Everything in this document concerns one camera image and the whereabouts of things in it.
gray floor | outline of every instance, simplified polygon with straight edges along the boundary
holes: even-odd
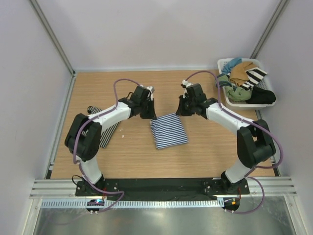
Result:
[[[242,198],[238,211],[257,206],[260,198]],[[85,215],[66,226],[85,209],[41,209],[36,235],[295,235],[283,197],[267,197],[249,215],[221,208],[124,209]]]

orange cloth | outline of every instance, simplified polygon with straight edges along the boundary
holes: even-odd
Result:
[[[246,71],[257,67],[258,66],[251,61],[245,61],[237,64],[230,72],[229,81],[239,87],[249,80]]]

black cloth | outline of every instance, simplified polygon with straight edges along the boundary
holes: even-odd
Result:
[[[248,104],[272,104],[275,101],[276,96],[273,92],[259,87],[253,87],[251,98],[246,100]]]

black and white striped fabric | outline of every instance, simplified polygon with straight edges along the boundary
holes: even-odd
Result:
[[[248,75],[249,81],[245,82],[240,87],[245,90],[250,90],[261,82],[261,80],[267,75],[267,72],[260,68],[253,68],[251,70],[247,70],[246,74]]]
[[[158,149],[188,143],[184,127],[175,113],[152,120],[150,128]]]
[[[94,107],[94,106],[89,106],[87,109],[87,112],[89,114],[96,114],[96,113],[101,112],[102,110],[103,109],[99,109],[99,108]],[[117,127],[119,126],[120,123],[121,122],[118,122],[118,123],[114,124],[113,126],[109,127],[104,132],[102,132],[101,139],[100,139],[100,147],[101,148],[105,148],[108,145],[114,131],[117,129]]]

laundry basket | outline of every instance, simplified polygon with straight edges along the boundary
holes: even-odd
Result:
[[[227,58],[227,59],[220,59],[217,62],[217,66],[219,68],[219,72],[220,74],[222,73],[222,68],[224,67],[225,64],[227,64],[229,61],[231,61],[232,58]],[[251,61],[253,63],[255,63],[260,69],[264,69],[262,64],[256,60],[256,59],[242,59],[242,61]],[[268,75],[266,75],[261,82],[256,85],[259,88],[262,88],[264,90],[269,90],[269,88],[266,85],[266,80],[268,79]],[[224,96],[225,96],[225,105],[227,108],[231,109],[231,110],[259,110],[265,107],[269,107],[269,106],[273,106],[275,104],[247,104],[245,101],[233,101],[231,99],[229,99],[226,95],[225,95],[225,88],[223,87],[223,92],[224,92]]]

